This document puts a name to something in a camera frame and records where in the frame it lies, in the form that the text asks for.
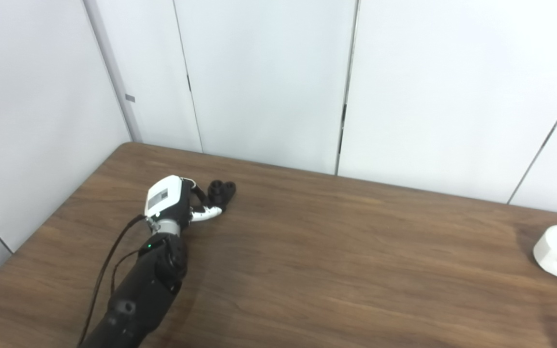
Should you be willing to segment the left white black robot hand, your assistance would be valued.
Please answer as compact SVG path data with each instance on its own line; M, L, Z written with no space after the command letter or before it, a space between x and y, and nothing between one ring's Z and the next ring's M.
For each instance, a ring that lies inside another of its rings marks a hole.
M192 179L170 175L155 183L146 198L148 223L172 220L179 227L217 217L225 207L210 202L209 196Z

